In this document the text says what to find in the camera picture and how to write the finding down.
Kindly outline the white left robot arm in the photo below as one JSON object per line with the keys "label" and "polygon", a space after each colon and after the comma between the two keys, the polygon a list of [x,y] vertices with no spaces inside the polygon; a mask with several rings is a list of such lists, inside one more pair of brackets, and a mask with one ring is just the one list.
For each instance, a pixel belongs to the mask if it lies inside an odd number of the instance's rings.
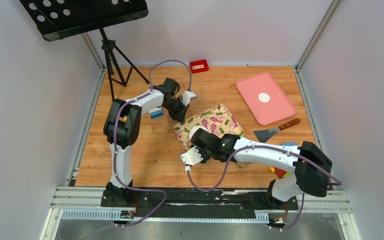
{"label": "white left robot arm", "polygon": [[131,155],[139,137],[142,115],[163,107],[174,121],[185,122],[190,102],[198,95],[188,89],[177,96],[179,88],[177,81],[167,78],[163,84],[150,87],[139,96],[113,100],[103,128],[112,155],[111,178],[104,191],[107,200],[115,200],[122,207],[133,201]]}

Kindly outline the floral yellow tray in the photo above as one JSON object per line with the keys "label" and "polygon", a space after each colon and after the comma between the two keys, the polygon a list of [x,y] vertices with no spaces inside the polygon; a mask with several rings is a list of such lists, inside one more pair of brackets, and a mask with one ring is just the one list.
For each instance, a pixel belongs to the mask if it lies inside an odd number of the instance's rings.
{"label": "floral yellow tray", "polygon": [[204,127],[219,138],[225,134],[245,136],[245,131],[237,119],[227,106],[221,103],[187,118],[184,123],[177,123],[173,126],[174,133],[185,150],[188,150],[192,145],[189,133],[195,126]]}

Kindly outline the white dough ball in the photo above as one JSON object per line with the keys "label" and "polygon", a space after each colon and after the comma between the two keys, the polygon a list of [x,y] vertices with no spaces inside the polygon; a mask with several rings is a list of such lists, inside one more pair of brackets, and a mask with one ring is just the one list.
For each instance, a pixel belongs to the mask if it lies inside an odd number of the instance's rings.
{"label": "white dough ball", "polygon": [[191,130],[190,130],[190,132],[189,132],[189,134],[188,134],[189,138],[191,139],[191,138],[193,137],[193,135],[194,135],[194,134],[197,132],[197,130],[199,130],[199,129],[205,129],[205,128],[202,127],[202,126],[200,126],[200,125],[196,125],[196,126],[192,127]]}

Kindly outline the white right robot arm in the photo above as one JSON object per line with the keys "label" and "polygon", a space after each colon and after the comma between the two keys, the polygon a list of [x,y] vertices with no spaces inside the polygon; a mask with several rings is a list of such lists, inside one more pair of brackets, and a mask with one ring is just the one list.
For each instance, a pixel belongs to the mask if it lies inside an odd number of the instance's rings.
{"label": "white right robot arm", "polygon": [[288,176],[269,184],[265,201],[272,209],[278,209],[299,194],[324,198],[333,178],[332,161],[309,141],[303,141],[300,146],[273,145],[236,134],[218,137],[200,126],[194,127],[189,137],[191,148],[180,155],[187,172],[191,166],[203,164],[209,159],[226,164],[257,163],[288,172]]}

